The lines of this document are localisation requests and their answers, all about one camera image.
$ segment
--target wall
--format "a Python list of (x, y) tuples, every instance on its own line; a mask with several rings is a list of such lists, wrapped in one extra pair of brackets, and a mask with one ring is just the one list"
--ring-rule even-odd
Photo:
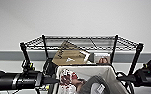
[(118, 34), (151, 53), (151, 0), (0, 0), (0, 51), (42, 34)]

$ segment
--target brown cardboard box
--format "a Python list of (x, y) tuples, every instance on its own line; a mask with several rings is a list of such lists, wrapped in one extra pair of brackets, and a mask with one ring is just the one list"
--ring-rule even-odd
[(57, 65), (85, 64), (89, 55), (87, 51), (65, 41), (61, 44), (61, 49), (56, 52), (52, 62)]

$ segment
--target cardboard box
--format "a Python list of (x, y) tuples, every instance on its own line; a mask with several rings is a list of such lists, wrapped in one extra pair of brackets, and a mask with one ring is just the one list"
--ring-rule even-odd
[(72, 64), (85, 64), (88, 60), (90, 53), (78, 48), (76, 45), (64, 41), (61, 44), (52, 60), (56, 65), (72, 65)]

